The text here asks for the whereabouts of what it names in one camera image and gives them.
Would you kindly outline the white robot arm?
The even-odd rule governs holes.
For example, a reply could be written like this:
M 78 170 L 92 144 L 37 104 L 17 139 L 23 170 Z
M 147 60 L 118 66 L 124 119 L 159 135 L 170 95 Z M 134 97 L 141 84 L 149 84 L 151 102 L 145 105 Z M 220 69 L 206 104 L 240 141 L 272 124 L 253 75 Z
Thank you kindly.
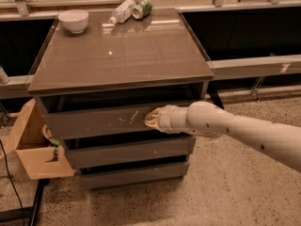
M 145 117 L 145 124 L 166 134 L 209 138 L 226 135 L 301 171 L 300 127 L 234 115 L 205 101 L 155 108 Z

